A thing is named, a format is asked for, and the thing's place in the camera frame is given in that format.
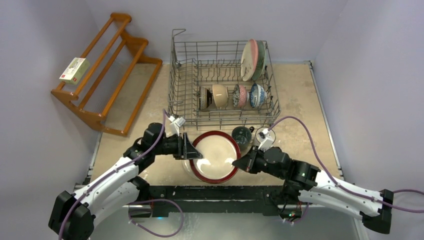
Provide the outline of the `red rimmed cream plate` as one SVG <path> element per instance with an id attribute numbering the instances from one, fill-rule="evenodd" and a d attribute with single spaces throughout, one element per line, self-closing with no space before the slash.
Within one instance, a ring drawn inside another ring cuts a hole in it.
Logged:
<path id="1" fill-rule="evenodd" d="M 198 136 L 192 144 L 203 155 L 202 159 L 189 160 L 200 181 L 221 184 L 236 175 L 238 169 L 232 162 L 241 157 L 241 150 L 229 134 L 211 130 Z"/>

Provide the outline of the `white ribbed mug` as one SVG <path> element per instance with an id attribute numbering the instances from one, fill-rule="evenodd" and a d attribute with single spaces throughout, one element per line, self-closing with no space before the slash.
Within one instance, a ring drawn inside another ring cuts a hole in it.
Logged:
<path id="1" fill-rule="evenodd" d="M 275 131 L 273 129 L 272 130 L 269 130 L 268 127 L 263 126 L 263 127 L 258 128 L 256 130 L 256 132 L 254 133 L 254 135 L 253 135 L 253 145 L 254 146 L 259 146 L 260 143 L 263 141 L 262 137 L 260 136 L 260 133 L 263 132 L 263 130 L 268 130 L 268 133 L 269 133 L 269 135 L 271 137 L 271 140 L 272 140 L 271 143 L 272 144 L 275 143 L 275 141 L 276 141 L 276 133 L 275 133 Z"/>

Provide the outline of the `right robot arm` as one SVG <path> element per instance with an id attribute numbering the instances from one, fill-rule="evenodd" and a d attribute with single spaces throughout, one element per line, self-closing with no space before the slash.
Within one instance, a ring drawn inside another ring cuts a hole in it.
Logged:
<path id="1" fill-rule="evenodd" d="M 279 147 L 254 146 L 232 165 L 250 174 L 264 172 L 284 181 L 278 200 L 324 206 L 361 220 L 369 230 L 389 234 L 394 193 L 369 190 L 337 179 L 308 162 L 292 159 Z"/>

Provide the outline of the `blue white pattern bowl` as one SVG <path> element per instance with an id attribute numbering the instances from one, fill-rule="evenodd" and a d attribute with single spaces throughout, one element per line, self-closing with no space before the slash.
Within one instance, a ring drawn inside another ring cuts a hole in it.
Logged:
<path id="1" fill-rule="evenodd" d="M 257 83 L 254 83 L 249 93 L 249 102 L 252 108 L 260 108 L 266 101 L 267 93 L 265 88 Z"/>

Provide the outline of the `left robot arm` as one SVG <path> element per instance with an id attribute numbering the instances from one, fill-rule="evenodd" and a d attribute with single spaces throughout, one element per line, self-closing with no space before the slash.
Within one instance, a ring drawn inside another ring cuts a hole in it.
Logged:
<path id="1" fill-rule="evenodd" d="M 166 136 L 162 123 L 151 123 L 108 171 L 73 193 L 65 190 L 56 197 L 48 227 L 61 240 L 87 240 L 119 208 L 146 203 L 150 185 L 139 174 L 157 155 L 172 155 L 176 160 L 203 158 L 187 133 Z"/>

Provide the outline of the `teal floral plate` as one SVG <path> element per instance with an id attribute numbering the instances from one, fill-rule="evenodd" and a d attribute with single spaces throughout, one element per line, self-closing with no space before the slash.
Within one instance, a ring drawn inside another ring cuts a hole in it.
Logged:
<path id="1" fill-rule="evenodd" d="M 257 45 L 258 45 L 258 60 L 257 60 L 257 63 L 256 63 L 256 68 L 255 68 L 255 71 L 253 73 L 253 76 L 251 77 L 251 79 L 253 81 L 258 80 L 261 77 L 261 75 L 263 74 L 263 72 L 265 70 L 265 66 L 266 66 L 265 44 L 264 44 L 263 41 L 258 40 Z"/>

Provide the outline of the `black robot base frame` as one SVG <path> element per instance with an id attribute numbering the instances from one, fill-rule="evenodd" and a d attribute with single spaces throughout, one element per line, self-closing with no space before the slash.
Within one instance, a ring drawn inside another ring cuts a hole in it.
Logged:
<path id="1" fill-rule="evenodd" d="M 279 185 L 141 185 L 128 205 L 132 218 L 167 218 L 170 213 L 262 214 L 298 220 L 309 209 Z"/>

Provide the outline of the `dark green mug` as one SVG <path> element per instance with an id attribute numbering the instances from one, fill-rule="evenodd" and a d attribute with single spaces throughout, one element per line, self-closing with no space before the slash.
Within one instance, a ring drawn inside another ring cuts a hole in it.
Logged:
<path id="1" fill-rule="evenodd" d="M 235 140 L 241 151 L 244 151 L 248 148 L 254 130 L 255 128 L 253 126 L 237 126 L 232 130 L 231 136 Z"/>

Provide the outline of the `brown floral pattern bowl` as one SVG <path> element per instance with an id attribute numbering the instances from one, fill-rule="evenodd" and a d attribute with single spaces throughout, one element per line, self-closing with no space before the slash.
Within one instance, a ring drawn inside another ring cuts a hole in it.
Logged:
<path id="1" fill-rule="evenodd" d="M 248 100 L 249 93 L 245 86 L 236 84 L 232 92 L 233 106 L 243 108 Z"/>

